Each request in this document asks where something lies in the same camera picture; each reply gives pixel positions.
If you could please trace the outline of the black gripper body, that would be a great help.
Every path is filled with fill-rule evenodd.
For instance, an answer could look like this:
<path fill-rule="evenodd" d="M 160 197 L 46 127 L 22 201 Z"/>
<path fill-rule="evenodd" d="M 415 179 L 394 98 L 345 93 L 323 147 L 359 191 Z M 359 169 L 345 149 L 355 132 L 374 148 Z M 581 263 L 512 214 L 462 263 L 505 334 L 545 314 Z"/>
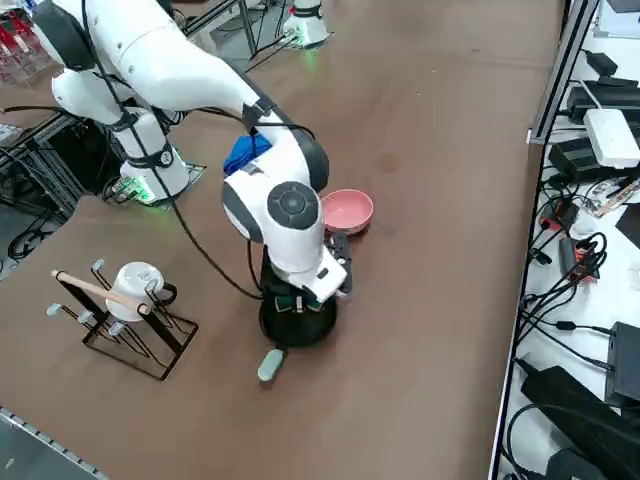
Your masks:
<path fill-rule="evenodd" d="M 323 304 L 308 289 L 300 289 L 279 278 L 267 252 L 262 256 L 262 290 L 279 313 L 320 312 L 323 308 Z"/>

